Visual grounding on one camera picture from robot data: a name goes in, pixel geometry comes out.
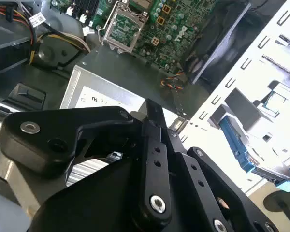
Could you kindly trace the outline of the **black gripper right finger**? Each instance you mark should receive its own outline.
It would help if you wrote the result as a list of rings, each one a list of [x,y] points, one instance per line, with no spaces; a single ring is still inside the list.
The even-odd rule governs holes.
[[[276,232],[274,223],[200,148],[167,129],[173,225],[183,232]]]

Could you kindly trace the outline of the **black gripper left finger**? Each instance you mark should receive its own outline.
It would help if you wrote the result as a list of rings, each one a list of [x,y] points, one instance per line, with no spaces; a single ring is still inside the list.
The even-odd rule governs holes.
[[[30,190],[39,210],[56,193],[116,161],[167,160],[163,109],[149,99],[144,107],[142,120],[119,106],[11,114],[0,130],[0,161],[7,159],[15,173],[0,177],[22,206],[29,205]]]

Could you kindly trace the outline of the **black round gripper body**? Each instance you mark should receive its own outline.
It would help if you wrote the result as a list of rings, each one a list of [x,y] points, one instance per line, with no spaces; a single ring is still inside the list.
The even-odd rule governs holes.
[[[32,232],[200,232],[200,210],[180,199],[166,158],[124,159],[49,198]]]

